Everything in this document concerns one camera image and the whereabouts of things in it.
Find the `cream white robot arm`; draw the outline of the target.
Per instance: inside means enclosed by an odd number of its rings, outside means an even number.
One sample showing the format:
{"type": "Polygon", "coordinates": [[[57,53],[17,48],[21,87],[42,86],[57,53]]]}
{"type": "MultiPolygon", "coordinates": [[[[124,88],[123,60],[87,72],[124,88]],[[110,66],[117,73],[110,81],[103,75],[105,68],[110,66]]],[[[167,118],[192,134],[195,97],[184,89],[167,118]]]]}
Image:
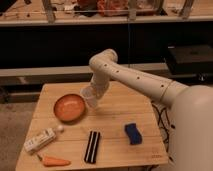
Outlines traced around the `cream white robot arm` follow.
{"type": "Polygon", "coordinates": [[[213,171],[213,88],[187,86],[165,77],[126,68],[106,49],[89,60],[91,86],[102,98],[111,79],[170,109],[168,171],[213,171]]]}

